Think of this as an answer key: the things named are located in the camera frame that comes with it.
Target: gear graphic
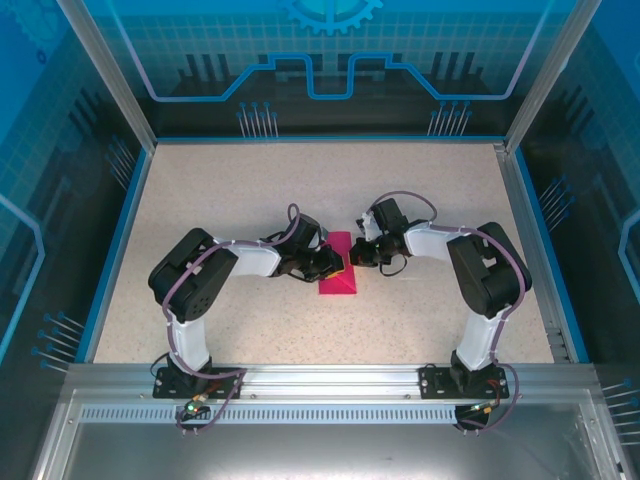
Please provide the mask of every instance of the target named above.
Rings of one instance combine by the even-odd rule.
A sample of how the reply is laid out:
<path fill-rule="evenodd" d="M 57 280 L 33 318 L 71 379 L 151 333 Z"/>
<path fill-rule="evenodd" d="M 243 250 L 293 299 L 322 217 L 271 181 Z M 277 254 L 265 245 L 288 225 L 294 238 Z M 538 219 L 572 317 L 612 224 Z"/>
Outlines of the gear graphic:
<path fill-rule="evenodd" d="M 45 50 L 60 28 L 55 0 L 4 0 L 0 12 L 13 15 L 23 33 L 40 50 Z"/>
<path fill-rule="evenodd" d="M 373 10 L 382 7 L 382 0 L 280 0 L 279 5 L 301 28 L 333 35 L 336 30 L 346 34 L 349 28 L 360 28 L 362 20 L 371 20 Z"/>

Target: glass panel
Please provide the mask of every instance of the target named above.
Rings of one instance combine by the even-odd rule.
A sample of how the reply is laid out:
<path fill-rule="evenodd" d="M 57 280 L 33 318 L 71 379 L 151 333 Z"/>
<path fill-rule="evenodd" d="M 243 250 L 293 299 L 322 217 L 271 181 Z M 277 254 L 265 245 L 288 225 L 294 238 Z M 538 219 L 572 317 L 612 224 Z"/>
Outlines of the glass panel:
<path fill-rule="evenodd" d="M 140 144 L 56 3 L 5 6 L 0 464 L 3 478 L 27 478 L 73 361 Z M 58 318 L 59 311 L 70 320 Z M 59 324 L 45 322 L 46 314 Z"/>
<path fill-rule="evenodd" d="M 573 5 L 88 2 L 157 134 L 248 137 L 503 135 Z"/>
<path fill-rule="evenodd" d="M 640 467 L 640 4 L 603 2 L 522 144 L 548 253 Z"/>

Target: red object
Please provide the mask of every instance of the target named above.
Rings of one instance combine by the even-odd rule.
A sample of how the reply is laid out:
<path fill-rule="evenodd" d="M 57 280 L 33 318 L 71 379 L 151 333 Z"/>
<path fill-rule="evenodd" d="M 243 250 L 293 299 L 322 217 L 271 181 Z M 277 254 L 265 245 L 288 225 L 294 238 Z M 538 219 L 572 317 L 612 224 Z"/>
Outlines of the red object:
<path fill-rule="evenodd" d="M 349 262 L 351 233 L 330 232 L 327 243 L 342 257 L 344 261 L 344 272 L 339 273 L 335 277 L 320 280 L 318 282 L 320 295 L 355 295 L 358 293 L 358 289 L 356 288 L 356 274 L 353 271 L 353 265 Z"/>

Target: black mounting plate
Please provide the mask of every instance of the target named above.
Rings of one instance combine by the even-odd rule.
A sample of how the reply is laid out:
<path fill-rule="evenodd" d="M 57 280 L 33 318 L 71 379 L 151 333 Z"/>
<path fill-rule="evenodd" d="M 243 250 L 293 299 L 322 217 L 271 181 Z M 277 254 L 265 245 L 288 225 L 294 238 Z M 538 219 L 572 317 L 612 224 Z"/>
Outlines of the black mounting plate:
<path fill-rule="evenodd" d="M 418 384 L 420 386 L 420 397 L 423 400 L 456 400 L 456 399 L 478 399 L 493 400 L 496 398 L 495 390 L 483 382 L 483 387 L 473 392 L 460 393 L 458 386 L 451 378 L 450 367 L 436 367 L 428 364 L 426 367 L 418 369 Z M 504 383 L 500 387 L 500 399 L 509 398 L 509 385 L 506 383 L 506 375 L 503 368 L 496 367 L 486 380 L 497 380 Z"/>
<path fill-rule="evenodd" d="M 237 368 L 216 368 L 215 371 L 207 373 L 218 375 L 221 373 L 232 372 L 234 370 L 237 370 Z M 209 385 L 214 382 L 220 382 L 220 386 L 209 394 L 209 399 L 226 399 L 237 379 L 238 377 L 225 378 L 223 380 L 211 380 Z M 242 386 L 238 388 L 231 398 L 240 398 L 240 390 L 242 390 Z M 169 367 L 162 367 L 158 369 L 156 381 L 153 386 L 153 398 L 178 398 L 186 400 L 192 398 L 198 393 L 202 392 L 196 392 L 185 385 L 181 380 L 181 377 L 176 375 L 174 370 Z"/>

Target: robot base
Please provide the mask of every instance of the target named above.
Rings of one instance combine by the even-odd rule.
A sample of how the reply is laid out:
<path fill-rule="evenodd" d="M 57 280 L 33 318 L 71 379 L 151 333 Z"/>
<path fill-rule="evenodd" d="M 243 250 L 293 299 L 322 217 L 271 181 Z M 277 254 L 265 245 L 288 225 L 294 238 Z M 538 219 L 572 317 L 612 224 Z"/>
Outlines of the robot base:
<path fill-rule="evenodd" d="M 211 369 L 209 362 L 200 371 L 207 374 L 221 374 L 237 370 L 237 368 L 216 368 Z M 223 380 L 205 380 L 189 375 L 173 364 L 169 359 L 169 366 L 158 369 L 155 384 L 153 386 L 153 398 L 190 399 L 195 395 L 203 393 L 205 390 L 214 388 L 209 393 L 209 399 L 226 399 L 233 388 L 237 377 L 225 378 Z M 240 398 L 238 388 L 232 398 Z"/>
<path fill-rule="evenodd" d="M 496 398 L 496 391 L 489 384 L 489 380 L 496 380 L 500 385 L 501 399 L 509 398 L 509 386 L 504 369 L 491 364 L 477 372 L 469 372 L 464 371 L 464 366 L 456 360 L 456 354 L 453 352 L 451 367 L 427 364 L 418 369 L 420 396 L 423 400 L 492 400 Z"/>

